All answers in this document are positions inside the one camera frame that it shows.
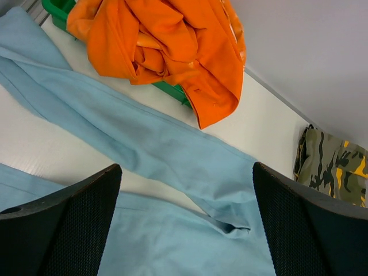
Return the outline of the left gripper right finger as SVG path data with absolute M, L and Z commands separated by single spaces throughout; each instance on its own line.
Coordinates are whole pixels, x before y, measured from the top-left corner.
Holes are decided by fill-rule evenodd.
M 367 275 L 367 209 L 256 162 L 253 182 L 276 275 Z

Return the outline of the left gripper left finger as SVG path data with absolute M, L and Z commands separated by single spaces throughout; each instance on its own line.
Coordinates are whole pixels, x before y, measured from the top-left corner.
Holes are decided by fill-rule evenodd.
M 1 212 L 1 275 L 97 275 L 122 169 Z

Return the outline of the light blue trousers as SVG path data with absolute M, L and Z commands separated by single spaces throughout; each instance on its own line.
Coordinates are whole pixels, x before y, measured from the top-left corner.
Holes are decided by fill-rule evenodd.
M 200 209 L 119 193 L 100 275 L 274 275 L 252 181 L 255 159 L 72 70 L 20 7 L 1 17 L 1 86 L 55 124 Z

